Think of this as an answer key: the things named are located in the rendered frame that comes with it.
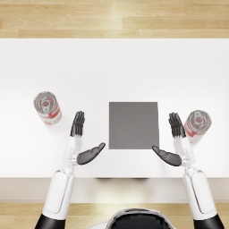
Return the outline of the red and white can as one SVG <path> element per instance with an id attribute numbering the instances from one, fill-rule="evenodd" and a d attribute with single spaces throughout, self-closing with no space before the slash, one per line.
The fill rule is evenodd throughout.
<path id="1" fill-rule="evenodd" d="M 206 134 L 211 124 L 212 121 L 207 112 L 202 110 L 192 111 L 184 124 L 184 130 L 190 143 L 198 143 Z"/>
<path id="2" fill-rule="evenodd" d="M 49 91 L 40 92 L 34 98 L 34 107 L 40 119 L 47 125 L 54 125 L 62 118 L 62 111 L 55 95 Z"/>

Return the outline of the dark grey square mat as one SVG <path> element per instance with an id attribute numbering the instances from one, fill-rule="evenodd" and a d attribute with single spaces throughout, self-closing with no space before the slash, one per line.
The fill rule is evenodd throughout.
<path id="1" fill-rule="evenodd" d="M 151 149 L 159 145 L 157 102 L 110 102 L 109 148 Z"/>

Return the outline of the dark round robot body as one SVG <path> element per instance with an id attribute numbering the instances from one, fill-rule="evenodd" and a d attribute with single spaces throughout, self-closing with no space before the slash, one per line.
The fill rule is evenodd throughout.
<path id="1" fill-rule="evenodd" d="M 90 229 L 176 229 L 166 216 L 149 208 L 127 208 Z"/>

